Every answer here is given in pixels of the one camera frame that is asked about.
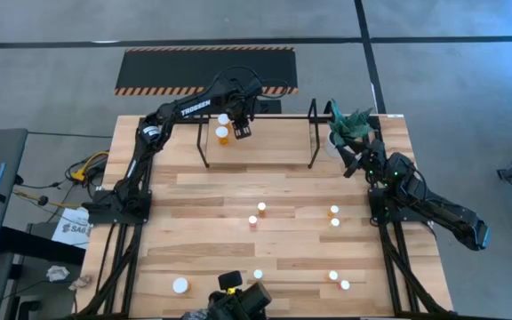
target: concrete floor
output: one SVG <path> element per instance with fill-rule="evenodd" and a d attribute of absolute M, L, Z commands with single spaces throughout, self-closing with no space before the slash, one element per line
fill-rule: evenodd
<path fill-rule="evenodd" d="M 512 36 L 510 0 L 364 0 L 377 36 Z M 353 1 L 0 0 L 0 42 L 360 36 Z M 300 93 L 344 110 L 373 105 L 361 44 L 298 44 Z M 405 114 L 416 159 L 438 194 L 478 212 L 490 247 L 470 252 L 442 229 L 439 250 L 455 309 L 512 318 L 512 187 L 495 170 L 512 157 L 512 43 L 374 44 L 388 113 Z M 0 49 L 0 128 L 109 135 L 122 114 L 142 114 L 174 97 L 113 94 L 124 48 Z M 105 139 L 29 136 L 20 174 L 31 184 Z M 61 199 L 66 190 L 46 194 Z M 85 200 L 83 191 L 69 202 Z M 46 212 L 13 199 L 5 225 L 24 228 Z"/>

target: potted plant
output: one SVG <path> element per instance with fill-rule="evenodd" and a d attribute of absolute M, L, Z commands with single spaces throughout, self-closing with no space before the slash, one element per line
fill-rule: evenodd
<path fill-rule="evenodd" d="M 331 110 L 333 114 L 332 122 L 329 123 L 331 132 L 324 144 L 329 156 L 339 156 L 335 146 L 347 146 L 346 141 L 363 138 L 373 131 L 367 122 L 372 108 L 365 111 L 356 110 L 350 116 L 344 116 L 337 108 L 337 102 L 331 99 Z"/>

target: black camera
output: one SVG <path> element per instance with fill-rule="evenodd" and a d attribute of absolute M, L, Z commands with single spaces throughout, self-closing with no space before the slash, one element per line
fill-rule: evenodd
<path fill-rule="evenodd" d="M 242 284 L 240 271 L 219 276 L 219 286 L 225 292 L 213 292 L 209 296 L 211 320 L 266 320 L 265 307 L 272 302 L 261 283 L 251 285 L 245 291 L 236 287 Z"/>

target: robotic arm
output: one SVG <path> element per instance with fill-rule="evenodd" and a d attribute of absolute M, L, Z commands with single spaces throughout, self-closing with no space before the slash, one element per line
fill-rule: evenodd
<path fill-rule="evenodd" d="M 172 134 L 177 120 L 195 115 L 226 113 L 233 123 L 237 139 L 249 137 L 254 103 L 262 94 L 261 80 L 255 75 L 247 84 L 235 78 L 217 75 L 203 92 L 163 104 L 140 120 L 135 133 L 135 149 L 123 179 L 111 191 L 97 191 L 92 203 L 83 207 L 90 213 L 92 224 L 143 223 L 147 221 L 151 204 L 148 189 L 153 156 L 161 151 Z"/>
<path fill-rule="evenodd" d="M 366 145 L 353 142 L 349 146 L 356 152 L 355 155 L 343 147 L 338 147 L 347 168 L 345 177 L 348 178 L 356 169 L 363 168 L 367 181 L 372 185 L 381 183 L 385 186 L 382 190 L 384 207 L 398 211 L 409 208 L 450 230 L 470 250 L 480 251 L 487 247 L 489 229 L 485 222 L 468 208 L 430 191 L 423 176 L 408 157 L 394 153 L 386 159 L 384 143 L 380 140 Z"/>

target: paper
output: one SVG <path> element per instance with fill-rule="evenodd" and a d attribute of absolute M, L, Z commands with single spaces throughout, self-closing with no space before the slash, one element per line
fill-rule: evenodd
<path fill-rule="evenodd" d="M 54 229 L 52 240 L 86 249 L 89 238 L 88 211 L 85 208 L 65 209 L 59 225 Z"/>

